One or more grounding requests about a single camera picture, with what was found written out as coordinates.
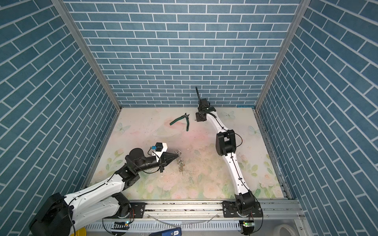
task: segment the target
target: mounting plate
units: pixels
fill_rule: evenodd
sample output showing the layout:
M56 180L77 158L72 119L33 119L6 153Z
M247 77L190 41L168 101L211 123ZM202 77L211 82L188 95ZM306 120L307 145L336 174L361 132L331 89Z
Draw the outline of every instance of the mounting plate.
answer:
M239 215L239 213L237 212L235 202L223 201L222 207L223 207L223 217L224 218L245 217L245 216ZM263 216L261 206L258 202L255 202L255 207L251 210L251 213L252 213L253 217L262 217Z
M134 219L141 219L141 218L143 218L143 214L144 214L144 209L146 207L146 203L145 202L130 202L130 205L131 205L131 209L134 209ZM109 216L109 217L105 217L105 219L118 219L118 220L122 220L122 218L118 218L117 217L117 214Z

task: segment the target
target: blue device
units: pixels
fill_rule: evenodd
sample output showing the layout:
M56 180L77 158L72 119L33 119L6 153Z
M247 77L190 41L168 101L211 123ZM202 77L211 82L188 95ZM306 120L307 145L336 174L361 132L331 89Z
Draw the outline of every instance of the blue device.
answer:
M181 236L181 228L173 228L156 233L151 233L149 236Z

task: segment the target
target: black motor housing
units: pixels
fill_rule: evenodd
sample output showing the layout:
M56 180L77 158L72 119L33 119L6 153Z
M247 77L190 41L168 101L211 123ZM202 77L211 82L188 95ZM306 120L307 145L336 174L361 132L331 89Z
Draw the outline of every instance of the black motor housing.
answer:
M71 221L68 217L68 204L60 193L51 195L29 224L33 235L67 236L70 234Z

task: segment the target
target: yellow object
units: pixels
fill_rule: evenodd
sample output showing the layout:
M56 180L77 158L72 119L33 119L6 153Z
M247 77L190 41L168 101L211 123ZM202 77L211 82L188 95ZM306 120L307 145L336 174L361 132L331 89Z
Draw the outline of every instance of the yellow object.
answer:
M85 228L76 230L76 236L87 236L87 231L85 230Z

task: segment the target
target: brick wall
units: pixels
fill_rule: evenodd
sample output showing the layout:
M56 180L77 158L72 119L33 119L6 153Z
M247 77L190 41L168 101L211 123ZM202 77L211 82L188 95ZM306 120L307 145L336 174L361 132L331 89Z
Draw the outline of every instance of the brick wall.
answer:
M0 0L0 235L78 190L115 108L50 0Z
M261 107L314 235L377 235L378 4L312 0Z
M122 106L254 106L299 2L65 1Z

